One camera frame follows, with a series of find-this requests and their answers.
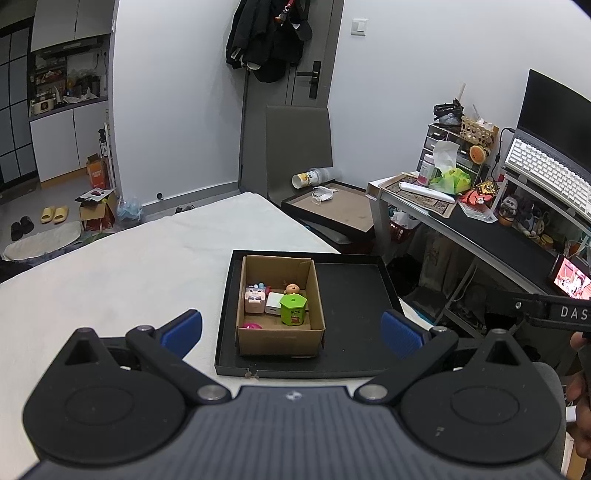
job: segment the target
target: human hand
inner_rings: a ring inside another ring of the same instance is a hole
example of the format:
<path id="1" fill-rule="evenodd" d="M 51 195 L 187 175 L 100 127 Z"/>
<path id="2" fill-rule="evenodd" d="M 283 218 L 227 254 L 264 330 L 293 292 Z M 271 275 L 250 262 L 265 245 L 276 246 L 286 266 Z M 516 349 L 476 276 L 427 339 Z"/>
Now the human hand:
<path id="1" fill-rule="evenodd" d="M 570 339 L 570 346 L 576 351 L 588 343 L 580 332 L 575 333 Z M 581 458 L 591 458 L 591 410 L 587 381 L 583 372 L 578 372 L 571 377 L 566 387 L 566 400 L 577 403 L 577 422 L 568 429 L 574 439 L 577 455 Z"/>

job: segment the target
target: green plastic bag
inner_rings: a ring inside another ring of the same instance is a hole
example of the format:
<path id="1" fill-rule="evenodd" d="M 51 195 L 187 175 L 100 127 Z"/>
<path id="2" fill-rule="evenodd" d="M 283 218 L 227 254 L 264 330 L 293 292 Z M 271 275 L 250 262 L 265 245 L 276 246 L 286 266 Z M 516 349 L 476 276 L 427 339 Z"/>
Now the green plastic bag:
<path id="1" fill-rule="evenodd" d="M 472 185 L 470 175 L 460 168 L 451 168 L 442 174 L 441 177 L 432 179 L 431 183 L 429 183 L 429 188 L 449 195 L 455 195 L 469 190 L 470 185 Z"/>

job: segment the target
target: white wall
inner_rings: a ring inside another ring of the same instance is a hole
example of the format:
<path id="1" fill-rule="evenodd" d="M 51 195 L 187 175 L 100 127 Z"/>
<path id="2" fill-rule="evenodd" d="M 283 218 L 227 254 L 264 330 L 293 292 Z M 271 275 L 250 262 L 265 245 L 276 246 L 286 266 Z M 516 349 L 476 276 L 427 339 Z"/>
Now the white wall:
<path id="1" fill-rule="evenodd" d="M 35 15 L 37 0 L 8 0 L 0 7 L 0 28 Z"/>
<path id="2" fill-rule="evenodd" d="M 366 37 L 350 35 L 359 17 Z M 591 98 L 590 51 L 591 20 L 570 0 L 345 0 L 329 100 L 335 166 L 360 187 L 414 170 L 433 106 L 462 82 L 462 103 L 499 127 L 515 128 L 530 68 Z"/>
<path id="3" fill-rule="evenodd" d="M 238 181 L 244 73 L 225 64 L 238 0 L 119 0 L 112 132 L 143 204 Z"/>

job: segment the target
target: white cabinet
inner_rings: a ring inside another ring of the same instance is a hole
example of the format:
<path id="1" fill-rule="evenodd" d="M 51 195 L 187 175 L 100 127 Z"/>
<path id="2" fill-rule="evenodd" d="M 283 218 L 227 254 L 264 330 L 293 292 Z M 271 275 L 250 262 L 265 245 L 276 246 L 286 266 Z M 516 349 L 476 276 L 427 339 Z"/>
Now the white cabinet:
<path id="1" fill-rule="evenodd" d="M 78 0 L 37 0 L 31 51 L 74 40 L 77 15 Z"/>
<path id="2" fill-rule="evenodd" d="M 115 0 L 80 0 L 76 39 L 110 34 L 114 9 Z"/>
<path id="3" fill-rule="evenodd" d="M 80 168 L 73 110 L 54 113 L 32 121 L 31 136 L 41 181 Z"/>
<path id="4" fill-rule="evenodd" d="M 100 155 L 99 130 L 105 127 L 108 108 L 107 101 L 74 108 L 74 130 L 80 168 L 86 165 L 86 159 L 91 155 Z"/>

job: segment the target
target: wicker basket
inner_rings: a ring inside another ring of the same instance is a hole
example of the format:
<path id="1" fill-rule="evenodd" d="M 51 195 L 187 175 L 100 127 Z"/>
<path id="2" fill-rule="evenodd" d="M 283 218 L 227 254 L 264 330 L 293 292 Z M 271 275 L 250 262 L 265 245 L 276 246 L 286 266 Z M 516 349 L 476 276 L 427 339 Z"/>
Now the wicker basket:
<path id="1" fill-rule="evenodd" d="M 492 131 L 487 130 L 468 117 L 462 117 L 462 131 L 460 136 L 472 144 L 492 149 L 498 133 L 498 127 L 495 127 Z"/>
<path id="2" fill-rule="evenodd" d="M 404 243 L 417 228 L 418 225 L 415 228 L 404 228 L 390 220 L 390 237 L 395 243 L 401 244 Z"/>

